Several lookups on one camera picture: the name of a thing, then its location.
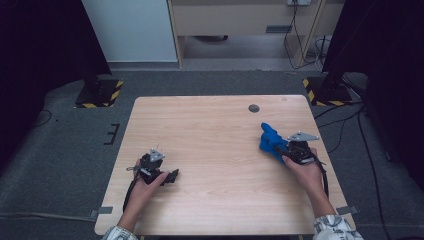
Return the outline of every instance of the hazard tape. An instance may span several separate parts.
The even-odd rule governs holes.
[[[312,106],[342,106],[350,105],[352,103],[351,101],[318,101],[315,98],[314,91],[311,88],[308,79],[303,79],[303,86],[306,89],[306,93],[308,94],[309,101],[311,102]]]
[[[115,101],[116,98],[118,98],[119,92],[121,91],[122,84],[124,84],[123,81],[118,81],[116,83],[116,87],[113,90],[113,94],[108,102],[104,103],[82,103],[82,104],[75,104],[76,108],[98,108],[98,107],[111,107]]]

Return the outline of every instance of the sleeve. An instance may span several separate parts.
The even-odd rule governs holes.
[[[130,231],[114,226],[109,228],[102,240],[138,240]]]
[[[327,215],[315,219],[314,240],[363,240],[361,234],[352,230],[348,221],[340,215]]]

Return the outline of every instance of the blue towel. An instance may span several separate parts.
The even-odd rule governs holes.
[[[277,131],[275,131],[267,123],[262,123],[261,128],[264,130],[264,132],[261,135],[261,143],[259,144],[259,148],[262,151],[271,153],[278,159],[278,161],[284,163],[281,154],[277,152],[276,148],[278,147],[281,151],[287,151],[288,141],[284,140],[280,135],[278,135]]]

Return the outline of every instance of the wooden table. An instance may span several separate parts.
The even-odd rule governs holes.
[[[249,106],[259,106],[259,112]],[[288,168],[259,149],[262,122],[281,136],[319,136],[304,96],[140,97],[136,100],[95,231],[116,225],[132,172],[150,148],[161,170],[180,169],[156,192],[135,228],[140,235],[313,234],[309,200]],[[321,140],[309,142],[326,166],[334,207],[346,201]],[[346,215],[355,227],[351,215]]]

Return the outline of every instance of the electrical outlet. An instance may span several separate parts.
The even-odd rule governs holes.
[[[298,6],[311,5],[311,0],[287,0],[287,5],[293,6],[296,3]]]

